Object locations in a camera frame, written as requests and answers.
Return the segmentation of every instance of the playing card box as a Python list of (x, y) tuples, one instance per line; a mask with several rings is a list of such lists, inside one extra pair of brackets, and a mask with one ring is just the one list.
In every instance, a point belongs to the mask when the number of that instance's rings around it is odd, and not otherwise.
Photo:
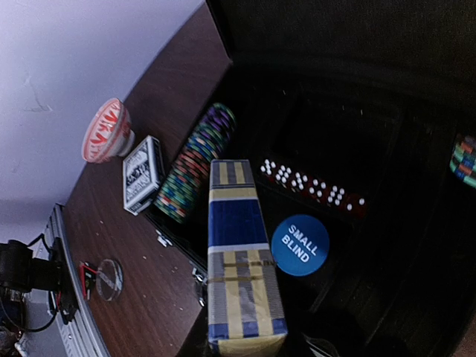
[(149, 135), (123, 161), (124, 210), (137, 215), (149, 207), (163, 178), (160, 141)]

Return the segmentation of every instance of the taped box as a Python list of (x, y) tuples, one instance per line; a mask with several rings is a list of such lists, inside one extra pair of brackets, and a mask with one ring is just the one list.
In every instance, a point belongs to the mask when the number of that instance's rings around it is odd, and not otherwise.
[(275, 356), (288, 333), (247, 160), (213, 160), (208, 211), (208, 341), (221, 356)]

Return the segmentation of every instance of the black surface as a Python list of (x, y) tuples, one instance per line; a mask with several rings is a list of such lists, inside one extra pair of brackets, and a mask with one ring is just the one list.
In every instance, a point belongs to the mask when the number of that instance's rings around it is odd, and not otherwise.
[[(251, 161), (269, 237), (297, 213), (329, 230), (318, 272), (278, 271), (292, 335), (325, 338), (343, 356), (449, 356), (475, 310), (476, 192), (448, 169), (456, 133), (476, 133), (475, 5), (208, 4), (234, 61), (205, 106), (237, 114), (225, 157)], [(269, 184), (264, 158), (365, 196), (367, 216)], [(206, 187), (187, 225), (148, 213), (202, 268)]]
[[(237, 113), (239, 127), (225, 157), (250, 159), (268, 237), (284, 218), (298, 213), (318, 217), (329, 231), (331, 250), (319, 271), (302, 278), (278, 271), (293, 333), (326, 338), (343, 356), (447, 356), (472, 316), (476, 293), (476, 242), (470, 228), (476, 193), (448, 169), (454, 136), (473, 130), (467, 126), (471, 120), (462, 112), (390, 91), (250, 68), (228, 71), (209, 103), (216, 100)], [(371, 174), (339, 172), (332, 167), (334, 152), (313, 147), (312, 140), (307, 142), (317, 151), (314, 161), (309, 153), (303, 160), (289, 155), (292, 144), (280, 145), (284, 132), (294, 135), (286, 127), (297, 125), (296, 106), (298, 124), (318, 129), (315, 121), (323, 117), (322, 110), (309, 115), (309, 108), (327, 105), (332, 112), (342, 103), (351, 103), (358, 114), (349, 116), (354, 123), (342, 129), (344, 137), (363, 132), (375, 138), (365, 143), (380, 150)], [(360, 108), (376, 114), (360, 115)], [(324, 118), (323, 132), (339, 128), (343, 120)], [(338, 130), (321, 137), (327, 143), (341, 140), (335, 136)], [(354, 141), (356, 150), (344, 156), (340, 152), (339, 162), (352, 165), (358, 159), (371, 165), (361, 157), (369, 152), (359, 149), (362, 144)], [(367, 217), (348, 217), (269, 184), (259, 173), (266, 157), (294, 169), (302, 162), (313, 173), (354, 187), (369, 197)], [(205, 184), (186, 225), (154, 208), (148, 211), (152, 222), (203, 267), (207, 197)]]
[(473, 1), (208, 0), (229, 55), (330, 57), (474, 83)]

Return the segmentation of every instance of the ceramic bowl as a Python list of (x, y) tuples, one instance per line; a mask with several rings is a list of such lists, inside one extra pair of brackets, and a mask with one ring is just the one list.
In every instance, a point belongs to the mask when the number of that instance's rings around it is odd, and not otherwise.
[(127, 108), (112, 98), (99, 108), (83, 140), (83, 158), (101, 163), (113, 156), (125, 156), (134, 144), (131, 118)]

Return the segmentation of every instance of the red wire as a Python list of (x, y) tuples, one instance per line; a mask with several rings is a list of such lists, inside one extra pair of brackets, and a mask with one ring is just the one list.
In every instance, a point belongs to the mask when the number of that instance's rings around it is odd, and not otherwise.
[(61, 292), (58, 292), (57, 294), (57, 309), (59, 309), (61, 303)]
[(89, 271), (91, 271), (91, 272), (97, 274), (97, 271), (96, 271), (96, 270), (94, 270), (94, 269), (92, 269), (92, 268), (89, 268), (88, 266), (86, 266), (86, 265), (84, 265), (84, 264), (83, 264), (83, 268), (86, 268), (86, 269), (88, 269)]

